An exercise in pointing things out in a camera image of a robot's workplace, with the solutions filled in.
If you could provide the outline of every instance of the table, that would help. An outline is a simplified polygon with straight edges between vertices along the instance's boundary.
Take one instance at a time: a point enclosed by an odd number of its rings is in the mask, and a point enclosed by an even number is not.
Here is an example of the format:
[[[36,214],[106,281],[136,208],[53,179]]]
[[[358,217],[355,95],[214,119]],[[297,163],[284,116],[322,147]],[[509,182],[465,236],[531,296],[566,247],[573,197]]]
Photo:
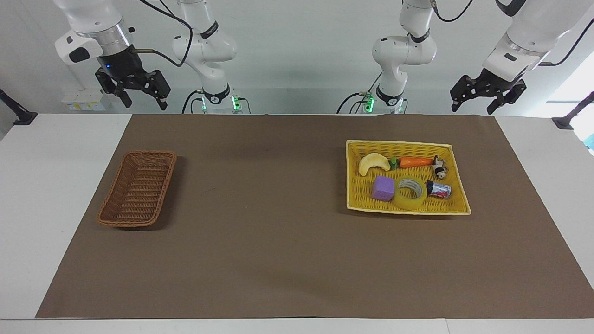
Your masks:
[[[130,115],[42,114],[0,142],[0,319],[32,319]],[[551,217],[594,282],[594,159],[549,119],[498,117]],[[68,179],[70,184],[59,184]],[[75,192],[60,193],[60,187]],[[51,210],[45,226],[31,226]],[[0,320],[0,332],[594,332],[580,320]]]

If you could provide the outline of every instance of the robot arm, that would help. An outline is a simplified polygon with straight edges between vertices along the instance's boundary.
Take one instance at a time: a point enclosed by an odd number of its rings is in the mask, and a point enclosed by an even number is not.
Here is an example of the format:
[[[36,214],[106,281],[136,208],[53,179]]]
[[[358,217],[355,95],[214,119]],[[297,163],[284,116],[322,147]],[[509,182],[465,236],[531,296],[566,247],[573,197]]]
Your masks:
[[[125,89],[136,89],[153,96],[161,110],[171,88],[159,70],[143,69],[132,44],[131,33],[111,0],[53,0],[63,10],[72,30],[60,37],[56,50],[68,64],[97,58],[95,72],[103,91],[119,97],[129,108],[132,100]]]
[[[194,29],[186,63],[196,71],[203,85],[204,106],[216,112],[233,112],[236,102],[225,71],[217,62],[230,61],[237,53],[235,40],[219,30],[207,0],[178,0],[185,21]],[[182,59],[188,44],[181,36],[173,40],[173,51]]]
[[[402,101],[408,75],[400,66],[429,64],[435,58],[437,46],[429,34],[432,14],[430,0],[405,0],[400,25],[408,35],[384,37],[375,42],[373,58],[382,70],[380,84],[374,92],[376,109],[394,113]]]
[[[521,77],[534,69],[594,4],[592,0],[496,2],[513,23],[483,63],[481,74],[476,79],[464,75],[450,90],[454,112],[464,101],[480,96],[495,97],[487,107],[489,114],[513,104],[526,89]]]

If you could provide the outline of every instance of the purple sponge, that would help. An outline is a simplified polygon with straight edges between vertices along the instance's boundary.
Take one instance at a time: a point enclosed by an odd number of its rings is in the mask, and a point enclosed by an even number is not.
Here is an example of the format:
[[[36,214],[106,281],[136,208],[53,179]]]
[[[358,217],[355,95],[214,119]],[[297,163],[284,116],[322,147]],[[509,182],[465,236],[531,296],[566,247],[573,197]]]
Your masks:
[[[376,200],[389,201],[394,197],[394,180],[387,177],[375,177],[371,197]]]

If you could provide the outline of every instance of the brown mat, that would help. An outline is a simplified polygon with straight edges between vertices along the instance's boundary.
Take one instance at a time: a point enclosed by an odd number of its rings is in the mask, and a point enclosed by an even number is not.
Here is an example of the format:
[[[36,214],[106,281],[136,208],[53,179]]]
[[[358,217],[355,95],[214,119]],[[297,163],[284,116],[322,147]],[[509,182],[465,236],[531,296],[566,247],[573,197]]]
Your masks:
[[[452,144],[472,215],[347,210],[347,139]],[[130,150],[179,155],[161,216],[100,226]],[[594,292],[494,118],[134,115],[37,317],[593,318]]]

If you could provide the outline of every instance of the wicker basket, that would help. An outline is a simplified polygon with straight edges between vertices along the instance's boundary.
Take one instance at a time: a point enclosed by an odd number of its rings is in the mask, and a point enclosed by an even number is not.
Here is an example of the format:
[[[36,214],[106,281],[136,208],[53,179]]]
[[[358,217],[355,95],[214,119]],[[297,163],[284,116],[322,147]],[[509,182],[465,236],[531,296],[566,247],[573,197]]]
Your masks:
[[[438,179],[431,166],[414,167],[393,171],[381,168],[371,168],[366,176],[359,175],[359,161],[370,154],[379,153],[387,158],[391,157],[428,157],[438,155],[446,161],[447,177]],[[448,199],[427,197],[423,205],[412,211],[405,211],[397,207],[393,201],[380,201],[371,197],[375,177],[382,175],[396,179],[400,176],[414,176],[421,180],[431,180],[451,186],[451,196]],[[462,187],[458,167],[451,145],[409,143],[405,141],[365,141],[348,140],[346,142],[346,206],[352,210],[365,212],[381,212],[408,215],[469,215],[470,206],[466,193]]]
[[[98,223],[149,226],[159,216],[177,156],[171,151],[131,151],[122,159]]]

